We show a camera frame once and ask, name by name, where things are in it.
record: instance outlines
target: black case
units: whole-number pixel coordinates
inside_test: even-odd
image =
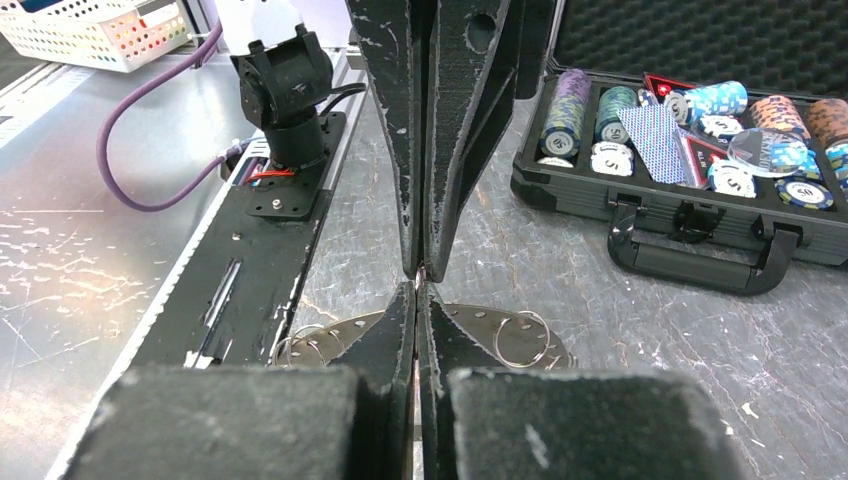
[[[848,268],[848,202],[814,140],[827,211],[780,200],[769,179],[755,199],[655,183],[636,153],[631,177],[589,165],[601,94],[616,85],[641,88],[644,72],[695,84],[742,82],[749,105],[783,94],[802,117],[814,101],[848,92],[848,6],[844,0],[616,1],[567,0],[552,43],[549,70],[589,73],[592,89],[575,168],[536,163],[556,76],[545,79],[525,143],[513,162],[511,188],[527,204],[610,222],[607,247],[625,270],[756,295],[776,287],[794,259]],[[750,118],[743,116],[750,126]],[[634,241],[637,230],[685,242],[761,252],[747,265]]]

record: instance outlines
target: white poker chip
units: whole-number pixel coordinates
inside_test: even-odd
[[[598,142],[592,145],[592,153],[605,155],[616,154],[633,161],[633,151],[627,148],[626,145],[616,142]]]
[[[737,197],[757,198],[757,181],[753,175],[730,160],[717,160],[707,173],[710,189]]]
[[[607,175],[633,175],[633,152],[625,145],[598,142],[592,146],[592,170]]]
[[[573,163],[569,162],[568,160],[556,157],[545,157],[537,161],[536,163],[538,163],[539,165],[551,165],[554,167],[574,168]]]
[[[705,115],[699,118],[698,128],[707,135],[727,141],[745,129],[739,120],[721,115]]]
[[[673,91],[665,96],[663,105],[668,107],[674,119],[679,125],[685,125],[689,117],[691,107],[686,96],[678,91]]]

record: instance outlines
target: metal plate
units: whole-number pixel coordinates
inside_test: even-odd
[[[518,314],[460,304],[448,304],[445,308],[470,337],[505,366],[545,370],[577,367],[577,359],[565,349],[559,337],[551,331],[548,340],[546,328],[540,323],[544,320],[534,320],[531,312]],[[383,312],[371,313],[330,324],[303,336],[296,335],[290,349],[285,344],[281,346],[278,364],[296,367],[326,365],[362,337],[382,316]],[[496,338],[499,349],[495,348]],[[532,363],[537,357],[539,360],[533,365],[516,366]]]

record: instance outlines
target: case latch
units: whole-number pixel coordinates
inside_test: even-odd
[[[713,237],[726,212],[723,208],[693,202],[681,202],[674,212],[674,233],[669,237],[677,242],[700,243]]]

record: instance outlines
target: stack of poker chips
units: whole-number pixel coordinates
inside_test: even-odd
[[[693,125],[705,115],[740,115],[748,106],[748,90],[736,81],[666,95],[665,106],[680,125]]]
[[[636,92],[628,87],[613,87],[601,95],[598,103],[598,118],[595,122],[595,138],[602,142],[627,143],[630,135],[618,118],[622,108],[632,108],[637,103]]]
[[[804,126],[801,114],[795,109],[792,100],[783,95],[772,95],[751,105],[751,119],[760,128],[791,133],[810,147],[812,137]]]
[[[836,179],[839,180],[842,193],[848,197],[848,142],[836,144],[828,148],[825,153],[836,174]]]
[[[819,100],[810,107],[807,121],[825,149],[848,143],[848,103],[845,100]]]
[[[798,166],[796,177],[803,177],[808,180],[821,180],[821,171],[816,163],[815,150],[807,150],[807,158]]]
[[[556,89],[539,147],[548,157],[571,158],[580,150],[580,130],[589,103],[589,77],[576,68],[564,71]]]

